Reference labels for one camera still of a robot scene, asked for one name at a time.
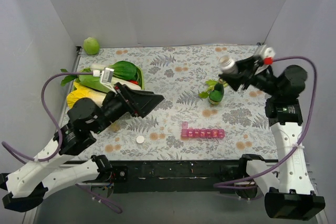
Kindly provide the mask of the white pill bottle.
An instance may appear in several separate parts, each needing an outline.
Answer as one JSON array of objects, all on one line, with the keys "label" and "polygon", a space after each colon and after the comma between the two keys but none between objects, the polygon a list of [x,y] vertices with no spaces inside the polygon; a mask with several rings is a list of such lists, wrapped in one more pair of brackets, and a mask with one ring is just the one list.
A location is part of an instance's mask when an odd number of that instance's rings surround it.
[{"label": "white pill bottle", "polygon": [[236,62],[230,56],[223,56],[219,59],[219,65],[222,73],[225,74],[237,74],[238,67]]}]

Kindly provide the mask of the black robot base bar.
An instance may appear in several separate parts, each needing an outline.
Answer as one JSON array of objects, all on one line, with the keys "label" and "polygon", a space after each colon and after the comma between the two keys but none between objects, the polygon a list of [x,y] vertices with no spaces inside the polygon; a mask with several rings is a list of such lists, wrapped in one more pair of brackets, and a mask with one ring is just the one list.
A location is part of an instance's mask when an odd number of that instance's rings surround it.
[{"label": "black robot base bar", "polygon": [[243,182],[230,189],[214,184],[242,178],[238,161],[112,161],[112,174],[89,180],[86,185],[109,193],[218,191],[243,198],[257,195],[255,183]]}]

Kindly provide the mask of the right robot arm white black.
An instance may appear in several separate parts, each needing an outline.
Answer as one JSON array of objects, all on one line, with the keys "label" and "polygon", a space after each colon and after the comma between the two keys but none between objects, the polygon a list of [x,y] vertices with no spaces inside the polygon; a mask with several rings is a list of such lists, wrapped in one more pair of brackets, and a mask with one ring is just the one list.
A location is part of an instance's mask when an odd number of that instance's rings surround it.
[{"label": "right robot arm white black", "polygon": [[264,195],[267,215],[276,219],[308,221],[325,208],[309,178],[303,139],[310,120],[304,120],[299,95],[306,87],[307,72],[290,65],[274,76],[271,57],[252,56],[240,61],[228,59],[222,63],[221,79],[233,90],[253,86],[269,95],[265,114],[276,143],[278,162],[268,167],[255,154],[245,154],[239,160],[239,179],[216,184],[217,188],[241,189],[242,182],[253,181]]}]

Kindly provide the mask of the pink weekly pill organizer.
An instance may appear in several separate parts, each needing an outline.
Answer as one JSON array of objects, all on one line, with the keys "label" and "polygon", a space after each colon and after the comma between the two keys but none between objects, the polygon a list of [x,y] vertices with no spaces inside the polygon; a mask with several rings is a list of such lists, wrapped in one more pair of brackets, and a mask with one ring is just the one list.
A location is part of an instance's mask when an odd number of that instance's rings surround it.
[{"label": "pink weekly pill organizer", "polygon": [[182,122],[181,137],[223,139],[225,131],[223,129],[190,128],[187,122]]}]

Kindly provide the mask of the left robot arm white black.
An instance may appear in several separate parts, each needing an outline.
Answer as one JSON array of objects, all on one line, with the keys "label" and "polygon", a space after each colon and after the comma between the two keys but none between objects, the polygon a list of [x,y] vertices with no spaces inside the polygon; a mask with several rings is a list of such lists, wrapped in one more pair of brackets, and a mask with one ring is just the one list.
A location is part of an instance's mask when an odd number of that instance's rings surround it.
[{"label": "left robot arm white black", "polygon": [[96,142],[99,134],[124,114],[146,117],[164,96],[151,91],[132,90],[117,83],[102,106],[90,98],[81,98],[67,112],[69,121],[58,129],[48,144],[17,171],[1,174],[5,209],[26,212],[39,206],[55,192],[82,182],[106,182],[113,168],[105,155],[93,155],[88,161],[63,170],[59,166]]}]

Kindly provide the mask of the white bottle cap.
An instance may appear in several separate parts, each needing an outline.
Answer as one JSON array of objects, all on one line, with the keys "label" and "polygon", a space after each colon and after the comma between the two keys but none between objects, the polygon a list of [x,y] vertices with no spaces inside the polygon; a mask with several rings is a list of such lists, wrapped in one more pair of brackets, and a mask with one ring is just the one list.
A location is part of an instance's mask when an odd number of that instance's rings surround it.
[{"label": "white bottle cap", "polygon": [[142,144],[142,143],[144,143],[144,141],[145,141],[145,138],[144,138],[144,136],[142,136],[142,135],[140,135],[140,136],[138,136],[138,137],[136,138],[136,142],[137,142],[138,144]]}]

